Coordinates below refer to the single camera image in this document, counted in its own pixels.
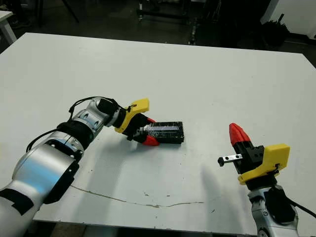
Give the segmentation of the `left gripper with yellow mount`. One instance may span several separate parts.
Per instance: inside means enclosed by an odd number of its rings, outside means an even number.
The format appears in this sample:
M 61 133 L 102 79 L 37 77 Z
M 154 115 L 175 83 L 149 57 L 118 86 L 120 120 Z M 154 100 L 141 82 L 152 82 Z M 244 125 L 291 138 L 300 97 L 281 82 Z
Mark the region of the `left gripper with yellow mount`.
M 144 98 L 132 102 L 126 108 L 119 108 L 118 117 L 114 122 L 115 131 L 125 135 L 129 141 L 133 140 L 139 128 L 156 122 L 144 115 L 144 112 L 149 110 L 149 105 L 149 99 Z M 138 136 L 138 142 L 146 146 L 160 145 L 160 142 L 150 135 Z

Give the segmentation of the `right gripper with yellow mount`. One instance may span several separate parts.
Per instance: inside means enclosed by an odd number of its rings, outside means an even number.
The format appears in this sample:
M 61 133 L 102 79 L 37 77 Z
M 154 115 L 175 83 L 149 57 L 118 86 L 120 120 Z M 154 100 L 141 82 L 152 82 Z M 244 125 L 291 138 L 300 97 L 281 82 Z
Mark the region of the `right gripper with yellow mount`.
M 248 134 L 236 123 L 229 125 L 229 135 L 236 154 L 219 157 L 219 165 L 232 162 L 239 183 L 249 190 L 276 185 L 276 175 L 287 166 L 290 147 L 286 144 L 253 146 Z

